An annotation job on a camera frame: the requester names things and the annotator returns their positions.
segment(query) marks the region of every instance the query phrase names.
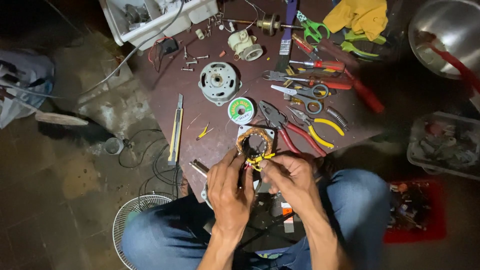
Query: rag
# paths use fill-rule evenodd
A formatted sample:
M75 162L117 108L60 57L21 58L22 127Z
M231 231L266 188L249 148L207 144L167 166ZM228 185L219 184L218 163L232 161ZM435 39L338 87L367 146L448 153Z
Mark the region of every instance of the rag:
M341 0L325 17L324 24L335 33L343 27L353 33L365 33L368 40L375 40L387 26L386 0Z

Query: man's right hand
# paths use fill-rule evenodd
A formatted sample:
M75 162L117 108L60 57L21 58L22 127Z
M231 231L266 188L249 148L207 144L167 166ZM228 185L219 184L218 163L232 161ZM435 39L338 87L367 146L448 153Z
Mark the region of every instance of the man's right hand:
M265 174L263 182L270 183L273 191L278 188L302 219L312 210L324 213L312 167L307 161L281 155L262 160L260 167Z

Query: wooden table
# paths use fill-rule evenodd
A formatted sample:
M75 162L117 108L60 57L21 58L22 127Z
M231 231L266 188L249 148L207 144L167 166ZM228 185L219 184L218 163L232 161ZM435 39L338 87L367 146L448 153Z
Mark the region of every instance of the wooden table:
M267 3L257 2L264 11L280 14L280 17L284 18L286 8L285 6L278 5L278 3L280 2L276 1L275 6L268 6ZM331 8L332 5L330 1L303 0L300 5L300 10L302 10L306 16L318 22L322 21ZM228 1L226 3L225 17L254 19L255 12L253 8L244 1ZM287 116L291 115L285 107L289 102L283 99L283 94L270 88L271 84L280 85L281 83L266 81L260 76L263 71L273 70L275 68L282 32L276 33L273 37L268 37L264 36L260 29L254 26L250 27L249 30L258 38L257 43L262 45L264 54L259 59L250 62L242 60L234 61L233 51L227 45L227 38L230 35L229 32L214 28L211 37L206 37L203 40L197 38L194 31L200 27L206 28L206 24L207 22L205 21L198 25L193 25L191 33L182 32L175 36L177 40L183 40L180 45L181 48L178 52L162 60L159 73L153 69L151 63L147 60L148 51L145 51L143 56L136 57L132 63L130 63L132 70L134 70L134 73L140 78L145 88L150 90L150 107L169 143L179 94L183 94L184 113L180 141L180 166L199 201L203 201L200 198L200 192L203 189L206 179L192 169L188 163L195 159L207 167L211 167L217 163L228 149L235 146L239 127L233 122L227 124L229 120L227 115L229 102L218 107L205 99L198 87L200 72L208 63L224 61L237 68L240 73L240 79L243 82L243 87L237 96L240 96L248 89L244 95L245 97L249 97L257 103L265 100L278 109L283 110ZM245 26L246 25L238 25L240 29L243 29ZM185 60L183 59L183 46L187 46L188 53L193 56L208 54L210 58L199 59L198 64L192 65L191 67L195 69L194 72L180 71L182 67L186 67ZM219 54L223 50L225 50L227 54L220 58ZM319 56L323 60L335 60L326 54L319 53ZM308 56L296 46L292 46L291 59L298 61L309 60ZM345 136L342 137L328 125L320 123L314 124L319 136L335 145L333 149L321 146L327 153L360 142L381 132L379 126L365 127L360 123L361 119L375 116L365 107L362 101L357 99L354 90L339 90L337 95L329 96L324 100L324 108L326 106L331 106L342 113L348 120L348 126L350 128L350 131L346 132ZM296 107L304 110L303 105ZM187 128L190 122L199 114L201 115ZM332 118L323 111L318 114L317 117L332 120ZM209 129L214 129L205 137L196 141L196 137L209 122ZM298 134L292 131L288 131L288 133L300 151L318 156ZM288 148L278 135L277 139L277 152L287 150Z

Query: metal bowl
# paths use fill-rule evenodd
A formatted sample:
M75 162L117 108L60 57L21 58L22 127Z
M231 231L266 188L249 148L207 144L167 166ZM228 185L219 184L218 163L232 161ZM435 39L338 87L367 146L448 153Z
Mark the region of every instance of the metal bowl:
M431 0L422 5L408 26L408 41L419 61L437 75L460 79L460 72L425 45L421 33L475 74L480 74L480 5L466 0Z

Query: jeans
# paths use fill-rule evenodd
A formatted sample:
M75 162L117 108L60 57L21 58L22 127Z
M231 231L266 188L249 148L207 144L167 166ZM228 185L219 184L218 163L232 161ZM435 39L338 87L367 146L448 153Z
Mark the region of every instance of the jeans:
M364 170L342 170L319 184L320 199L330 225L355 269L378 266L382 237L389 220L390 192L376 174ZM200 240L201 226L214 217L206 203L187 196L148 209L134 217L123 233L125 257L138 270L194 270L207 245ZM276 259L237 250L233 269L311 270L307 237Z

